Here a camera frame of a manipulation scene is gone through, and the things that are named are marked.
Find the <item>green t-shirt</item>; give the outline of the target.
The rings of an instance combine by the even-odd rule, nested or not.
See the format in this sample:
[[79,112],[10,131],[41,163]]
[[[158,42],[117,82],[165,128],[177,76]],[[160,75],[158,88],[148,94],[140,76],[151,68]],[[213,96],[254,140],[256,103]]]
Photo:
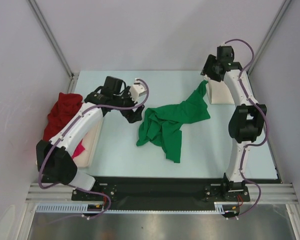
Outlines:
[[147,108],[138,129],[136,145],[141,147],[150,142],[163,150],[167,160],[179,164],[182,151],[181,127],[211,118],[204,100],[207,84],[208,81],[203,80],[192,94],[179,104]]

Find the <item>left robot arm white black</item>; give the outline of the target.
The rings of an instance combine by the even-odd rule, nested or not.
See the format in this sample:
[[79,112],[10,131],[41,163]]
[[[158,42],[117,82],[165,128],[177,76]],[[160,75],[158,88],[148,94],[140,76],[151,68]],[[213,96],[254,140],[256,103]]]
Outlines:
[[49,186],[42,184],[42,177],[47,176],[53,183],[80,189],[90,200],[100,196],[101,188],[95,184],[93,176],[78,169],[73,160],[75,149],[85,135],[112,110],[120,111],[129,122],[142,120],[145,101],[139,98],[149,97],[147,83],[136,78],[132,85],[122,79],[107,76],[102,86],[89,93],[78,112],[48,141],[40,140],[36,145],[36,162],[38,168],[38,184],[42,189]]

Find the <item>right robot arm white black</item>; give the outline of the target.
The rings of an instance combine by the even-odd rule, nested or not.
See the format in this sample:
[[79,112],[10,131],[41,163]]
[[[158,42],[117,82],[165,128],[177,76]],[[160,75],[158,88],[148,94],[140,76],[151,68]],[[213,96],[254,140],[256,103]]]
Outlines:
[[218,46],[216,55],[210,54],[201,75],[209,81],[225,83],[233,99],[235,110],[228,124],[232,138],[230,161],[219,189],[211,186],[207,192],[217,200],[234,202],[250,200],[245,170],[251,147],[262,134],[267,107],[259,104],[251,90],[246,71],[235,61],[231,46]]

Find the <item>folded cream t-shirt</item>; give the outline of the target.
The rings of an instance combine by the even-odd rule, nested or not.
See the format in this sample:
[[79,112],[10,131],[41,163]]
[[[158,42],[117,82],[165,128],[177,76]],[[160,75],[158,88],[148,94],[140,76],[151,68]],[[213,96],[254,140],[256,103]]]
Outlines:
[[204,81],[207,81],[206,92],[211,105],[234,105],[233,97],[226,84],[221,81],[214,81],[206,74],[200,74]]

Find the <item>cream plastic tray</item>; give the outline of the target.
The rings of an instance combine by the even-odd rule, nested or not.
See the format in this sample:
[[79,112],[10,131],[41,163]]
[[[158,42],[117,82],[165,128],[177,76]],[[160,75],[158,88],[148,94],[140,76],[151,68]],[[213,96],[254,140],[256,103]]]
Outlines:
[[82,139],[82,145],[85,151],[79,156],[73,158],[74,163],[79,169],[88,168],[91,166],[98,139],[101,133],[103,120],[100,120],[94,127],[92,127]]

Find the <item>pink t-shirt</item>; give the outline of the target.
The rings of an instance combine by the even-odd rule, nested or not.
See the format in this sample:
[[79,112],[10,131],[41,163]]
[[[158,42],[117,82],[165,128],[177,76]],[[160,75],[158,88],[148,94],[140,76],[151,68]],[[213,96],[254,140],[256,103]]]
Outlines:
[[79,144],[77,145],[77,147],[75,148],[72,158],[74,159],[74,158],[78,157],[85,150],[86,150],[86,148],[83,146],[83,140],[81,140],[79,142]]

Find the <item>dark red t-shirt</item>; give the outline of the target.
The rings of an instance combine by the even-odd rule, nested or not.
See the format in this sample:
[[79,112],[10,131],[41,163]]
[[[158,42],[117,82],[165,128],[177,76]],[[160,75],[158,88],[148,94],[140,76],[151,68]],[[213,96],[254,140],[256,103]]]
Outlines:
[[62,93],[47,115],[47,126],[43,132],[43,140],[49,141],[58,134],[76,115],[83,104],[83,97],[76,93]]

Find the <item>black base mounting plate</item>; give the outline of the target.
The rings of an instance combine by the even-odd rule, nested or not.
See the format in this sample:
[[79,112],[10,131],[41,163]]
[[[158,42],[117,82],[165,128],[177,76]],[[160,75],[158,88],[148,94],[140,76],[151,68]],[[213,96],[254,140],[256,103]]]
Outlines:
[[210,187],[219,189],[221,178],[155,178],[155,177],[95,177],[91,193],[73,189],[72,201],[106,201],[111,211],[208,211],[216,202],[248,203],[218,200],[207,192]]

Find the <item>right aluminium frame post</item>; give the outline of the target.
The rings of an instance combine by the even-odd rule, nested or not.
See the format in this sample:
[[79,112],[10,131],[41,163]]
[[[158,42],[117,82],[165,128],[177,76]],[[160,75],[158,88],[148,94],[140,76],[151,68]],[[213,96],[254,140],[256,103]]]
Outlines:
[[252,61],[252,64],[250,65],[247,75],[250,76],[258,64],[259,60],[261,59],[263,53],[265,52],[267,46],[270,44],[270,41],[272,40],[273,36],[275,35],[277,28],[280,26],[283,18],[285,17],[286,13],[288,12],[291,4],[293,3],[293,0],[284,0],[282,4],[279,7],[279,10],[274,16],[273,21],[271,22],[258,50],[256,51],[254,55],[254,60]]

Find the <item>aluminium frame post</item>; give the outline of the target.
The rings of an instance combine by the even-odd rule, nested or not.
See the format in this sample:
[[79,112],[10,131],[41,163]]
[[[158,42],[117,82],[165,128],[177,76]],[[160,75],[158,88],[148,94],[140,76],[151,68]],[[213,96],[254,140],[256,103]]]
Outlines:
[[252,61],[252,64],[250,65],[247,75],[250,76],[258,64],[259,60],[261,59],[263,53],[265,52],[267,46],[270,44],[270,41],[272,40],[273,36],[275,35],[277,28],[280,26],[283,18],[285,17],[286,13],[288,12],[291,4],[293,3],[293,0],[284,0],[282,4],[279,7],[279,10],[274,16],[273,21],[271,22],[258,50],[256,51],[254,55],[254,60]]
[[69,83],[68,83],[68,87],[67,87],[67,93],[73,93],[78,78],[79,78],[79,73],[78,72],[73,72],[70,68],[70,65],[68,63],[68,61],[66,60],[66,57],[60,47],[60,45],[58,44],[57,39],[55,38],[49,23],[47,22],[43,12],[40,9],[39,4],[37,3],[36,0],[27,0],[26,1],[30,7],[30,9],[33,12],[34,17],[36,18],[39,26],[41,27],[44,35],[46,36],[52,50],[54,51],[57,59],[59,60],[59,62],[61,63],[61,66],[63,68],[63,70],[65,71],[66,75],[69,78]]

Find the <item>aluminium front frame rail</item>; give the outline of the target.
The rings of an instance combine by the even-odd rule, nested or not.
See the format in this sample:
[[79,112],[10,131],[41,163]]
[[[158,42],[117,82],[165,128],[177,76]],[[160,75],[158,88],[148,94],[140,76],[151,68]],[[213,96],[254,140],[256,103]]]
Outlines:
[[[298,204],[298,197],[292,184],[260,184],[261,197],[259,204]],[[26,203],[70,203],[73,188],[58,184],[42,189],[38,183],[29,187]]]

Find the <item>left aluminium frame post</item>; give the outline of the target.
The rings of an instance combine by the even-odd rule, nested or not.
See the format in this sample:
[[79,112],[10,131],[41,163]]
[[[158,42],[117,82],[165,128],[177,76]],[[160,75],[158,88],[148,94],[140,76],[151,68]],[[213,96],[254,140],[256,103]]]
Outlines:
[[54,51],[57,59],[59,60],[59,62],[61,63],[61,66],[63,68],[63,70],[65,71],[66,75],[69,78],[69,83],[68,83],[68,87],[67,87],[67,93],[73,93],[78,78],[79,78],[79,73],[78,72],[73,72],[70,68],[70,65],[68,63],[68,61],[66,60],[66,57],[60,47],[60,45],[58,44],[57,39],[55,38],[49,23],[47,22],[43,12],[40,9],[39,4],[37,3],[36,0],[27,0],[26,1],[30,7],[30,9],[33,12],[34,17],[36,18],[39,26],[41,27],[44,35],[46,36],[52,50]]

